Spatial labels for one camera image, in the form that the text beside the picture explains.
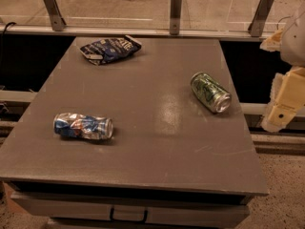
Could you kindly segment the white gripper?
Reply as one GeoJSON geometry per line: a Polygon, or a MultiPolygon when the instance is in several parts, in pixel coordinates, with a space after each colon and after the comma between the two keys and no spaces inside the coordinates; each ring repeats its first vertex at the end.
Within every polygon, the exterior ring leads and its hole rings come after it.
{"type": "Polygon", "coordinates": [[[281,59],[293,65],[285,74],[275,75],[261,122],[265,131],[275,133],[284,129],[305,106],[305,3],[295,11],[284,30],[275,31],[260,44],[260,49],[280,51],[281,59]]]}

